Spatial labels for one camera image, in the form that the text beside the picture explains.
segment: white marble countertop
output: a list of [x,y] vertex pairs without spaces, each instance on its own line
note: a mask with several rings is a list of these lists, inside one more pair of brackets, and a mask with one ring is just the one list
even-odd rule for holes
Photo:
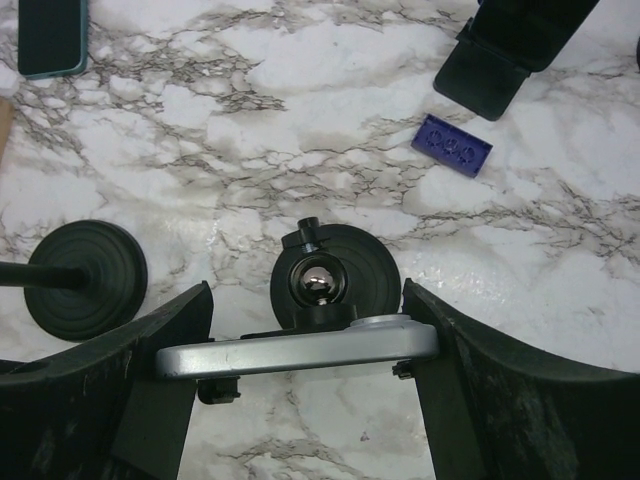
[[[142,313],[207,280],[213,334],[233,338],[277,328],[280,237],[314,215],[377,235],[404,277],[489,325],[640,370],[637,0],[602,0],[496,123],[432,87],[472,0],[92,1],[86,73],[37,82],[12,77],[17,14],[0,5],[17,108],[2,260],[113,221],[149,261]],[[409,148],[427,113],[494,145],[477,179]],[[69,346],[0,290],[0,356]],[[232,405],[196,402],[181,478],[434,478],[414,386],[388,366],[240,386]]]

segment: blue plastic brick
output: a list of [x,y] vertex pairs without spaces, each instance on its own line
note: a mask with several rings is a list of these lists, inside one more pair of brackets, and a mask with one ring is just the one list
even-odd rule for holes
[[427,116],[411,146],[469,177],[478,175],[493,148],[433,115]]

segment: smartphone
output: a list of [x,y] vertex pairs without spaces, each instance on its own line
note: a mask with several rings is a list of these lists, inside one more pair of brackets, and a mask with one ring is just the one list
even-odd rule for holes
[[87,66],[87,0],[19,0],[18,71],[37,79]]

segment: hole in purple block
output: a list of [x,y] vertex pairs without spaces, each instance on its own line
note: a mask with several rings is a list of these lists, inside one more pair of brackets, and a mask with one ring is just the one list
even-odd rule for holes
[[473,161],[476,156],[476,152],[471,147],[466,147],[460,152],[460,162],[467,164]]
[[447,138],[442,146],[444,153],[451,155],[458,149],[458,140],[455,138]]
[[433,147],[434,145],[437,145],[441,141],[442,141],[442,133],[440,133],[438,130],[431,130],[427,134],[427,143],[429,144],[429,146]]

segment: black pole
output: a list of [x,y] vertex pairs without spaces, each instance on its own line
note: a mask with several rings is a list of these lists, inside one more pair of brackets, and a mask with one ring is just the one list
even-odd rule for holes
[[0,287],[64,288],[78,290],[87,284],[79,268],[47,267],[0,262]]

